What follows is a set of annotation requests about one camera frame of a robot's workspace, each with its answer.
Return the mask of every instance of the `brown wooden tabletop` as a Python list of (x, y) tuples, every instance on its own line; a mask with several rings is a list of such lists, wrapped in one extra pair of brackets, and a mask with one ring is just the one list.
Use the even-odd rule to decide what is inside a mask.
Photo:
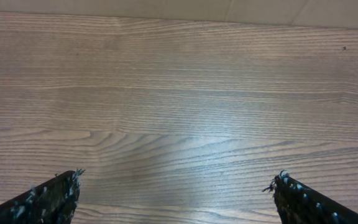
[(358, 30), (0, 12), (0, 203), (77, 167), (73, 223), (358, 212)]

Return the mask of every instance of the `wood grain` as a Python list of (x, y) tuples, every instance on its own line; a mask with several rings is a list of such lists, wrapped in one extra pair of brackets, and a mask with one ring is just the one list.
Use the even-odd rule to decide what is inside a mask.
[(284, 168), (358, 212), (358, 30), (0, 12), (0, 203), (76, 167), (74, 223), (280, 223)]

